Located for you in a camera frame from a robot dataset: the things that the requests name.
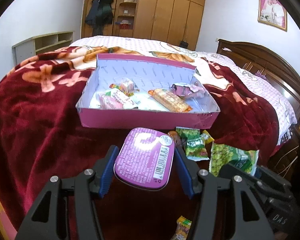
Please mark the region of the framed wedding photo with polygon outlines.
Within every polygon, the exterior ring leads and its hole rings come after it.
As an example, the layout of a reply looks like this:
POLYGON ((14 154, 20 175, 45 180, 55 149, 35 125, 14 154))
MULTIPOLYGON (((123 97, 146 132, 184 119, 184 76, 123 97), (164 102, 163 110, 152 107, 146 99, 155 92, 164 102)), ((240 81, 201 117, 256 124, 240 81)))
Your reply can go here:
POLYGON ((258 22, 287 31, 287 11, 278 0, 259 0, 258 22))

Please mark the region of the small yellow candy packet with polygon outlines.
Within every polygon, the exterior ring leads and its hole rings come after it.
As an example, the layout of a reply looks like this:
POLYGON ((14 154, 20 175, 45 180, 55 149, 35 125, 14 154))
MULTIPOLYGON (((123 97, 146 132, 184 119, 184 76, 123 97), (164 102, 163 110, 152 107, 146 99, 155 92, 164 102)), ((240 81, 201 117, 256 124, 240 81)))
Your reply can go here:
POLYGON ((211 137, 211 135, 208 133, 207 130, 203 130, 202 131, 201 137, 202 137, 202 140, 203 140, 203 142, 204 142, 205 145, 214 142, 213 137, 211 137))

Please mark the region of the pink peach drink pouch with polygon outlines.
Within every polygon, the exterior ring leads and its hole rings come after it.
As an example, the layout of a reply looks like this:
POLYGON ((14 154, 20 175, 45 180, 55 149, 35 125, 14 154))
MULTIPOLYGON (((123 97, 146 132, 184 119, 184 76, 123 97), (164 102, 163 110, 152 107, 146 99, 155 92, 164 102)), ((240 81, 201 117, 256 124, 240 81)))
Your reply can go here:
POLYGON ((137 104, 120 90, 99 94, 101 109, 135 109, 137 104))

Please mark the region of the pink cardboard box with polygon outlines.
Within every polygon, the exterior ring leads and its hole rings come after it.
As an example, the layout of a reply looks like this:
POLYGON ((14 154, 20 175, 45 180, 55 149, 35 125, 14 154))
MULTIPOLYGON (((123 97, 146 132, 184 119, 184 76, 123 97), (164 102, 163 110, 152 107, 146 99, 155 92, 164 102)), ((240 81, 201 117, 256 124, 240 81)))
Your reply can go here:
POLYGON ((202 86, 195 66, 189 63, 140 55, 98 54, 96 69, 76 104, 81 124, 109 129, 173 129, 177 126, 209 129, 221 110, 207 90, 202 97, 185 100, 192 107, 187 113, 169 111, 148 93, 157 88, 169 89, 173 84, 202 86), (131 97, 136 107, 102 109, 99 96, 109 94, 111 84, 125 79, 137 86, 131 97))

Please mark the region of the wooden headboard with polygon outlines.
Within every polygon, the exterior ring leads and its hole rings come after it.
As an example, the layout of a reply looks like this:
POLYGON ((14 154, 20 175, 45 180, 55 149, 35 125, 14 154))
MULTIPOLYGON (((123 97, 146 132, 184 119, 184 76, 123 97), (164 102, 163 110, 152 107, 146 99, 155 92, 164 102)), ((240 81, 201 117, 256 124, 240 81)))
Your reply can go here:
POLYGON ((280 55, 258 44, 218 40, 217 53, 252 74, 260 72, 292 105, 300 126, 300 76, 280 55))

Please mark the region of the orange corn snack pack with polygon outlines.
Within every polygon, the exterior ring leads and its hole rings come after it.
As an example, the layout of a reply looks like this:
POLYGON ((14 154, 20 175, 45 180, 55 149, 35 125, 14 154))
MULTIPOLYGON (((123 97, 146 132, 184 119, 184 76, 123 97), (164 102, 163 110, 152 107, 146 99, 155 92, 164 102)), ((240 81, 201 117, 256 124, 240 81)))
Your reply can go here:
POLYGON ((148 94, 170 112, 184 113, 192 110, 190 105, 169 89, 156 88, 149 90, 148 94))

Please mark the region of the grey low shelf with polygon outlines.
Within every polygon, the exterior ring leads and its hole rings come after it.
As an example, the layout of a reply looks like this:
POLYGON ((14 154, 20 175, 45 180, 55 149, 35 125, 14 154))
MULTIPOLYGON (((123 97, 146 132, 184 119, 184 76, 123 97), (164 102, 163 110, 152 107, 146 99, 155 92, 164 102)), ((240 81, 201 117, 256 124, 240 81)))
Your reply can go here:
POLYGON ((13 62, 15 65, 21 61, 45 52, 67 47, 73 42, 73 31, 43 34, 25 39, 12 46, 13 62))

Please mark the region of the hanging dark coats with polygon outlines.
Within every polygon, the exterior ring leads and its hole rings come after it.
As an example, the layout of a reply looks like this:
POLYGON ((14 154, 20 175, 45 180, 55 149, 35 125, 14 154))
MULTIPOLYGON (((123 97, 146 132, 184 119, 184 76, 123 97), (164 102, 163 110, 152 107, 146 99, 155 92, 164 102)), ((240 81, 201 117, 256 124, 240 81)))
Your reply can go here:
POLYGON ((112 3, 114 0, 92 0, 85 23, 93 28, 93 36, 103 35, 104 26, 112 24, 112 3))

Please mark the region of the purple candy tin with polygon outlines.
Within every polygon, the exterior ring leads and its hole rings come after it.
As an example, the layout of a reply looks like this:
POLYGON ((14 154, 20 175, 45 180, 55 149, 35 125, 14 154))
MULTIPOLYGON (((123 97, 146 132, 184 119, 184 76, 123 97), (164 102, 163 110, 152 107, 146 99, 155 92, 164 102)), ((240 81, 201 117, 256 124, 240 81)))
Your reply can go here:
POLYGON ((150 128, 134 128, 115 160, 114 174, 130 186, 159 191, 168 183, 174 149, 169 135, 150 128))

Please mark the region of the green pea snack bag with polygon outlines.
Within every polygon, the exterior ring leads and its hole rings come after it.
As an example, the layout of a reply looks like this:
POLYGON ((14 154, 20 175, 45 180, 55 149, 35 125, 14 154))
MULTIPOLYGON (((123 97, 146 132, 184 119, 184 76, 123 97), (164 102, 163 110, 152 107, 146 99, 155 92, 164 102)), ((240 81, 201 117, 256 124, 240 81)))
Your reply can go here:
POLYGON ((200 129, 176 127, 175 131, 183 142, 183 149, 187 159, 192 161, 209 160, 200 129))

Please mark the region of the black bag on floor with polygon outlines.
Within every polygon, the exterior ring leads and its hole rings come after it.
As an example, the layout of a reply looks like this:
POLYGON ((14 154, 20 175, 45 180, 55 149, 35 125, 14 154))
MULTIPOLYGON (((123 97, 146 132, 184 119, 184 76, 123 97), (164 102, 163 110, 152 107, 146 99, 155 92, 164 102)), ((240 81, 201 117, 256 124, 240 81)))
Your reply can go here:
POLYGON ((180 44, 179 44, 179 47, 187 49, 187 48, 188 48, 188 45, 189 45, 189 44, 188 44, 187 42, 181 41, 180 44))

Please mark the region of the clear candy pack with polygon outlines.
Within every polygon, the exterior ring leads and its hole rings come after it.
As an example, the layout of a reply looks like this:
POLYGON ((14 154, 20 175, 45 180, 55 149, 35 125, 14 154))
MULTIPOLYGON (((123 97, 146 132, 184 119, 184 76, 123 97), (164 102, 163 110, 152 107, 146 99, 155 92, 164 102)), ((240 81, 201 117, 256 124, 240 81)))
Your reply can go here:
POLYGON ((135 92, 140 91, 135 82, 128 78, 124 78, 121 80, 119 84, 119 90, 121 90, 121 92, 123 92, 127 96, 133 96, 135 92))

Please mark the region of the colourful gummy candy bag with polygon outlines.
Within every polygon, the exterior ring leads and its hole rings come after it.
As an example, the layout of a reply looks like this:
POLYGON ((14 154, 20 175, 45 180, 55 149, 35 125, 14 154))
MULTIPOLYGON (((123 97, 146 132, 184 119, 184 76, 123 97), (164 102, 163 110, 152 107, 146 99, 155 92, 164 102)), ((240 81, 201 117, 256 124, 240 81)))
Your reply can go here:
POLYGON ((180 216, 177 220, 177 228, 171 240, 186 240, 192 222, 187 218, 180 216))

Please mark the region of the orange jelly cup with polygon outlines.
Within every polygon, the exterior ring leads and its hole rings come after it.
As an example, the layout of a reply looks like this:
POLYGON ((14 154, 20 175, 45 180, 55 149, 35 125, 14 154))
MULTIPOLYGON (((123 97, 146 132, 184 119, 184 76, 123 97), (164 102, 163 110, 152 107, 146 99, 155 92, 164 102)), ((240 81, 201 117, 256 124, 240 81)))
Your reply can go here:
POLYGON ((182 139, 176 131, 169 131, 168 135, 173 139, 175 146, 182 145, 182 139))

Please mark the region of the red pot on shelf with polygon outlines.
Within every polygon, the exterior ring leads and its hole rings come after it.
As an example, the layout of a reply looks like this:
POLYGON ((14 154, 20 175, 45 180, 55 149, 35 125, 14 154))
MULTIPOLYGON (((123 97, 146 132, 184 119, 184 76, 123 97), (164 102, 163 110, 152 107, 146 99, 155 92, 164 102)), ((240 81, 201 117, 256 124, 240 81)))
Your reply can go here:
POLYGON ((122 20, 121 22, 115 22, 120 30, 131 29, 131 23, 128 20, 122 20))

